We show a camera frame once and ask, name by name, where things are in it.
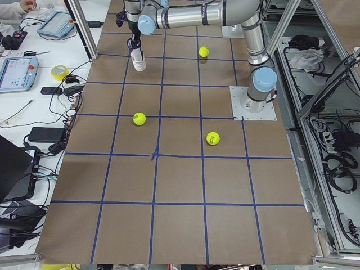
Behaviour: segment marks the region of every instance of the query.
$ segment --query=white desk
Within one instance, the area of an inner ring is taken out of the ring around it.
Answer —
[[[110,4],[110,0],[84,0],[80,2],[85,14],[85,17],[88,21],[104,21],[107,10]],[[38,6],[41,6],[41,0],[38,0]],[[28,14],[28,17],[36,17],[40,12],[44,12],[45,10],[36,10],[31,11]],[[31,24],[33,21],[25,20],[24,24]],[[48,41],[41,38],[36,30],[39,25],[26,27],[24,30],[28,32],[27,37],[24,42],[20,46],[18,51],[12,51],[10,55],[7,57],[16,57],[20,53],[27,50],[35,51],[35,52],[45,52],[51,51],[50,53],[39,55],[39,69],[38,74],[35,79],[34,85],[31,90],[27,92],[19,92],[19,93],[4,93],[0,94],[0,122],[7,119],[9,116],[13,115],[17,111],[19,111],[24,105],[26,105],[29,100],[33,100],[33,102],[26,107],[18,116],[10,119],[10,125],[18,125],[18,124],[28,124],[35,121],[40,122],[52,122],[59,118],[58,115],[53,114],[49,111],[48,106],[50,102],[51,96],[45,96],[40,93],[41,88],[43,86],[57,86],[59,84],[53,76],[51,75],[51,69],[56,65],[65,65],[72,71],[73,68],[81,65],[89,61],[87,54],[84,50],[82,42],[80,40],[79,34],[75,37],[69,38],[67,40],[52,40]],[[95,43],[98,43],[101,34],[101,28],[93,28],[91,29],[92,36],[94,38]],[[3,64],[5,57],[0,58],[0,66]],[[82,66],[80,69],[76,70],[76,75],[80,75],[83,78],[87,78],[89,69],[91,65],[86,64]],[[61,96],[60,100],[69,107],[70,103],[68,102],[65,96]],[[52,103],[52,110],[62,114],[65,109],[64,107],[57,101],[57,97],[54,97]],[[19,147],[23,146],[23,138],[29,134],[32,127],[63,127],[62,119],[52,124],[42,124],[36,123],[32,125],[27,125],[24,127],[13,127],[3,129],[0,128],[0,135],[7,138],[12,143],[16,144]],[[49,143],[37,143],[31,144],[36,145],[41,150],[47,151],[49,147]],[[40,165],[45,167],[49,167],[51,169],[55,169],[57,161],[59,160],[61,154],[58,154],[55,157],[42,157],[40,160]],[[48,205],[50,203],[50,199],[53,193],[53,189],[55,186],[55,182],[50,180],[50,190],[49,196],[46,202],[44,202],[46,198],[46,194],[48,191],[48,182],[47,180],[39,180],[35,185],[35,193],[34,196],[29,199],[33,204],[44,204]],[[5,253],[0,254],[0,256],[11,256],[11,255],[26,255],[32,254],[35,252],[36,245],[38,243],[39,237],[31,239],[22,247],[16,247],[13,250],[9,250]]]

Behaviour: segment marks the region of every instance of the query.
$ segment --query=yellow tennis ball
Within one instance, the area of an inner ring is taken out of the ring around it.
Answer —
[[[199,55],[201,57],[207,57],[210,53],[210,50],[208,47],[206,46],[202,46],[200,49],[199,49]]]
[[[209,145],[217,145],[220,142],[220,135],[215,131],[209,132],[206,141]]]
[[[146,116],[142,112],[137,112],[134,114],[133,121],[135,125],[144,125],[146,122]]]

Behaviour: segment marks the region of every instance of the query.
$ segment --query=roll of yellow tape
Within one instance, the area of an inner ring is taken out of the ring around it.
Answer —
[[[62,79],[65,76],[68,76],[70,74],[68,68],[66,66],[63,65],[59,65],[59,66],[54,66],[51,69],[51,75],[54,76],[54,78],[58,81],[62,81]]]

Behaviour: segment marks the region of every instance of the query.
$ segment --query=person's hand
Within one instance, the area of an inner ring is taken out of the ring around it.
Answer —
[[[35,0],[21,0],[20,6],[24,11],[29,12],[30,10],[36,8],[36,1]]]

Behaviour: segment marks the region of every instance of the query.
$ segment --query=white bottle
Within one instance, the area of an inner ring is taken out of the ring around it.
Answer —
[[[141,41],[135,42],[131,38],[128,39],[128,48],[130,50],[130,57],[133,61],[134,68],[137,71],[144,71],[146,68],[146,61],[144,57],[144,53],[141,47]]]

